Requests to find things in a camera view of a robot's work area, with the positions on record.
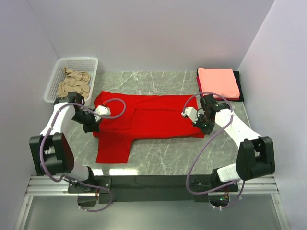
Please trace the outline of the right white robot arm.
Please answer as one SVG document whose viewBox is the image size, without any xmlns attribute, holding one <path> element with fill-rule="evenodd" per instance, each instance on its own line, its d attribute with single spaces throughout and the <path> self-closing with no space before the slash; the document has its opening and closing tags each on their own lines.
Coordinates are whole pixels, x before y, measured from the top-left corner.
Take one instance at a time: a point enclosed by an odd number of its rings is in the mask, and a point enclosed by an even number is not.
<svg viewBox="0 0 307 230">
<path fill-rule="evenodd" d="M 248 181 L 275 173 L 273 141 L 248 127 L 234 112 L 229 102 L 218 103 L 212 94 L 200 97 L 201 111 L 187 107 L 182 113 L 194 127 L 208 135 L 215 125 L 221 127 L 238 147 L 236 162 L 214 169 L 211 187 L 222 191 L 227 182 Z"/>
</svg>

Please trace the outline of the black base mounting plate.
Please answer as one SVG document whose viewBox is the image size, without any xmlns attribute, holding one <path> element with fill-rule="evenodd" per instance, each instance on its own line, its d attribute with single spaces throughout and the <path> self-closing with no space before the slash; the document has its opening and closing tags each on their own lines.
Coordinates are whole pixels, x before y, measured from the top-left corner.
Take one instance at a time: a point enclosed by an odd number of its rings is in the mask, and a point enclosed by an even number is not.
<svg viewBox="0 0 307 230">
<path fill-rule="evenodd" d="M 141 202 L 141 201 L 186 201 L 208 202 L 208 195 L 193 195 L 186 189 L 186 175 L 116 175 L 95 176 L 96 185 L 109 189 L 113 194 L 113 202 Z M 191 175 L 189 187 L 193 192 L 204 192 L 226 183 L 219 182 L 214 176 Z M 215 192 L 238 192 L 237 184 L 228 185 Z M 88 201 L 78 198 L 78 202 L 85 206 L 94 206 L 94 198 L 99 204 L 107 204 L 110 199 L 108 191 L 85 187 L 70 182 L 69 194 L 94 193 Z"/>
</svg>

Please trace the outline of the beige crumpled t shirt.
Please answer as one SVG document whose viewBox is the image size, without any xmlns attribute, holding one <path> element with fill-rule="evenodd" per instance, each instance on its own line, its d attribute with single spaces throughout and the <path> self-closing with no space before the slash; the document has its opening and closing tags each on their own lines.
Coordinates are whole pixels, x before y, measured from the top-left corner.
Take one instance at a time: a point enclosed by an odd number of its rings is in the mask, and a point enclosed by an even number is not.
<svg viewBox="0 0 307 230">
<path fill-rule="evenodd" d="M 88 98 L 90 94 L 89 81 L 91 75 L 85 71 L 76 71 L 64 67 L 65 78 L 59 83 L 57 89 L 58 97 L 66 97 L 70 92 L 77 92 L 85 99 Z"/>
</svg>

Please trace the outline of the pink folded t shirt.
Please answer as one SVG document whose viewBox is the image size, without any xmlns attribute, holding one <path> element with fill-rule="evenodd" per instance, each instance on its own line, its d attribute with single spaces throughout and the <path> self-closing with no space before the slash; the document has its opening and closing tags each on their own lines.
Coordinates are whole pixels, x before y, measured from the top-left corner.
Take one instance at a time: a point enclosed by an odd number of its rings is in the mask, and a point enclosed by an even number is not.
<svg viewBox="0 0 307 230">
<path fill-rule="evenodd" d="M 240 89 L 232 69 L 198 68 L 197 83 L 200 92 L 213 92 L 233 100 L 240 97 Z"/>
</svg>

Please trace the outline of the aluminium rail frame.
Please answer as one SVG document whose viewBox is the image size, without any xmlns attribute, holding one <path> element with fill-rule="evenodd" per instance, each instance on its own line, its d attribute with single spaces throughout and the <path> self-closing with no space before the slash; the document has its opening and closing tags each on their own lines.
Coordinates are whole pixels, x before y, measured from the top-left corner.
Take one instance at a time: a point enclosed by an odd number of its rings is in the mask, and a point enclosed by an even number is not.
<svg viewBox="0 0 307 230">
<path fill-rule="evenodd" d="M 15 224 L 16 230 L 23 230 L 34 196 L 64 196 L 68 195 L 69 183 L 56 183 L 46 176 L 32 176 L 29 180 L 22 208 Z M 245 182 L 244 194 L 270 194 L 281 229 L 289 230 L 290 226 L 283 208 L 279 190 L 274 177 L 264 176 Z"/>
</svg>

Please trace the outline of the black folded t shirt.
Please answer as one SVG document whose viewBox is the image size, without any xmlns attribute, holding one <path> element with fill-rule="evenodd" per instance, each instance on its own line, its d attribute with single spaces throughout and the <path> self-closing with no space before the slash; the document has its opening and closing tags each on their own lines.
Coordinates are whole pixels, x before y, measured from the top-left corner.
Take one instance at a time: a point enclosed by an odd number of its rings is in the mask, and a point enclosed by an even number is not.
<svg viewBox="0 0 307 230">
<path fill-rule="evenodd" d="M 244 101 L 244 95 L 243 95 L 243 91 L 242 91 L 242 87 L 241 87 L 240 72 L 239 71 L 233 71 L 233 74 L 235 76 L 236 83 L 237 83 L 238 88 L 239 88 L 239 97 L 238 97 L 238 99 L 233 99 L 233 101 L 243 102 Z"/>
</svg>

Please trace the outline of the dark red folded t shirt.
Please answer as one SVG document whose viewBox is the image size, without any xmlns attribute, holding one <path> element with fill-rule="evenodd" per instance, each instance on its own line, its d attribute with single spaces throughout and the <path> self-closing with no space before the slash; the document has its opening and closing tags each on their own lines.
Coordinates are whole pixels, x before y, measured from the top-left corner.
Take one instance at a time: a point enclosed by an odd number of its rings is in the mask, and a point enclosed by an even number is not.
<svg viewBox="0 0 307 230">
<path fill-rule="evenodd" d="M 233 101 L 233 99 L 238 99 L 239 97 L 239 88 L 235 76 L 226 78 L 225 80 L 217 79 L 204 82 L 197 76 L 196 81 L 200 92 L 217 93 L 229 101 Z"/>
</svg>

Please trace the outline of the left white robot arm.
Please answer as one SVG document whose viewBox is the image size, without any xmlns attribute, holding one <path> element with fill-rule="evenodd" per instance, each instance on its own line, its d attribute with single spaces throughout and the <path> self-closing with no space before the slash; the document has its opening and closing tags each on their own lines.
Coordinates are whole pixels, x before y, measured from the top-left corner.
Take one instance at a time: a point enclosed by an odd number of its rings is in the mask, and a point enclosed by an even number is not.
<svg viewBox="0 0 307 230">
<path fill-rule="evenodd" d="M 45 175 L 44 169 L 53 175 L 67 174 L 79 179 L 79 187 L 86 193 L 95 189 L 96 181 L 89 176 L 89 169 L 78 165 L 64 135 L 70 121 L 82 124 L 85 133 L 98 132 L 101 119 L 91 112 L 94 109 L 81 108 L 84 97 L 76 92 L 54 101 L 52 116 L 38 135 L 29 140 L 29 146 L 37 175 Z"/>
</svg>

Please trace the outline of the white plastic basket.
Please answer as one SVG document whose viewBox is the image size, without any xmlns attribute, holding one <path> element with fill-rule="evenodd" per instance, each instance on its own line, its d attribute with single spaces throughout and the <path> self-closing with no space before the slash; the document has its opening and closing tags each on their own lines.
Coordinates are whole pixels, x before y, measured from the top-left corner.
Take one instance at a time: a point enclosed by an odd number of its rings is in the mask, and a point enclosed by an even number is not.
<svg viewBox="0 0 307 230">
<path fill-rule="evenodd" d="M 44 95 L 44 101 L 52 103 L 57 97 L 77 92 L 84 97 L 85 105 L 92 99 L 98 68 L 95 57 L 68 57 L 56 62 Z"/>
</svg>

